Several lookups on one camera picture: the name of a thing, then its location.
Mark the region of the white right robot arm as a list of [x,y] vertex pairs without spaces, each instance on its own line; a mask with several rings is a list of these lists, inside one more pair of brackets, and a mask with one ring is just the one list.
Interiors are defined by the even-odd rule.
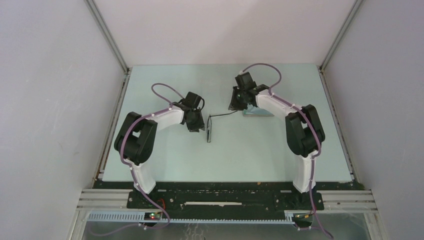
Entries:
[[308,192],[315,186],[315,159],[321,154],[325,140],[317,109],[311,104],[299,106],[282,99],[268,86],[257,85],[249,72],[239,73],[235,80],[230,111],[243,111],[251,105],[284,121],[287,145],[299,158],[293,180],[297,191],[291,194],[290,201],[295,208],[304,209],[311,202]]

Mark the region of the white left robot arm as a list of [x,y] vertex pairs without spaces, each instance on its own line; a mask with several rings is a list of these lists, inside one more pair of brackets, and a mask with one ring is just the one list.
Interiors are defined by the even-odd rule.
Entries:
[[141,192],[138,201],[145,208],[153,208],[158,202],[158,194],[152,191],[156,180],[148,166],[157,132],[174,125],[185,125],[190,133],[204,131],[204,106],[205,100],[190,91],[168,108],[147,115],[133,111],[126,115],[113,147],[121,162],[129,167],[134,187]]

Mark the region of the aluminium frame post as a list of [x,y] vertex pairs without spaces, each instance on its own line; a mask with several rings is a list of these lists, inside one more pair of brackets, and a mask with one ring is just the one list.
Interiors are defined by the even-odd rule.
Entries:
[[106,43],[108,44],[109,48],[111,49],[115,59],[117,60],[120,68],[123,70],[124,74],[128,74],[130,71],[130,67],[126,63],[123,54],[121,53],[113,35],[110,31],[97,3],[95,0],[84,0],[88,10],[93,16],[94,21],[96,22],[97,26],[100,29],[100,32],[102,33]]
[[343,21],[335,39],[333,40],[329,50],[327,51],[322,63],[319,66],[319,70],[321,72],[324,72],[325,69],[328,67],[329,63],[331,62],[334,54],[336,53],[337,49],[339,48],[339,45],[342,43],[343,38],[345,37],[346,33],[348,32],[350,26],[355,20],[355,17],[359,13],[362,5],[365,3],[365,0],[355,0],[352,7],[350,8],[345,20]]

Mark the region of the black round sunglasses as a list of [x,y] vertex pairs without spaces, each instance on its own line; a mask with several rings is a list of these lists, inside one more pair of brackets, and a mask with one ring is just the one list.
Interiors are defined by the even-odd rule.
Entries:
[[206,122],[206,142],[207,143],[211,143],[211,141],[212,141],[212,129],[213,129],[212,118],[229,116],[229,115],[232,115],[232,114],[234,114],[236,112],[237,111],[235,110],[235,111],[231,111],[229,113],[213,114],[213,115],[209,115],[208,116],[207,122]]

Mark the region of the light blue cleaning cloth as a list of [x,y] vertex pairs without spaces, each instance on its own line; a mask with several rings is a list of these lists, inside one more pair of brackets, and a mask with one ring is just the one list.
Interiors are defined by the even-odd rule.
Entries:
[[260,115],[262,114],[262,109],[253,105],[248,105],[245,110],[246,115]]

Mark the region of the left aluminium frame post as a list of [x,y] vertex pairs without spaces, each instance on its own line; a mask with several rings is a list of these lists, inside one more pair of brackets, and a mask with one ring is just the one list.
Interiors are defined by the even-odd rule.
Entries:
[[123,70],[124,74],[128,74],[130,71],[130,67],[126,63],[123,54],[121,53],[113,35],[110,31],[97,3],[95,0],[84,0],[88,10],[93,16],[94,21],[96,22],[97,26],[100,29],[100,32],[102,33],[106,43],[108,44],[109,48],[111,49],[115,59],[117,60],[120,68]]

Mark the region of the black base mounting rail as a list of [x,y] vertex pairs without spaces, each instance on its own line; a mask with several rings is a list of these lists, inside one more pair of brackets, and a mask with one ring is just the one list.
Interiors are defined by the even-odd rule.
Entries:
[[133,189],[128,209],[163,208],[173,220],[286,220],[285,212],[324,210],[322,195],[300,193],[290,182],[158,182],[147,197]]

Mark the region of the right aluminium frame post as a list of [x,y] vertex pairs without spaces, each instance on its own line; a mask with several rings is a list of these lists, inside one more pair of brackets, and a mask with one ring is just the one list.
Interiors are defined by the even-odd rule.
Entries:
[[325,69],[328,67],[329,63],[331,62],[334,54],[336,53],[337,49],[339,48],[339,45],[342,43],[343,38],[345,37],[346,33],[348,32],[350,26],[355,20],[355,17],[359,13],[362,5],[365,3],[365,0],[355,0],[352,7],[350,8],[345,20],[343,21],[335,39],[333,40],[329,50],[327,51],[322,63],[319,66],[319,70],[321,72],[324,72]]

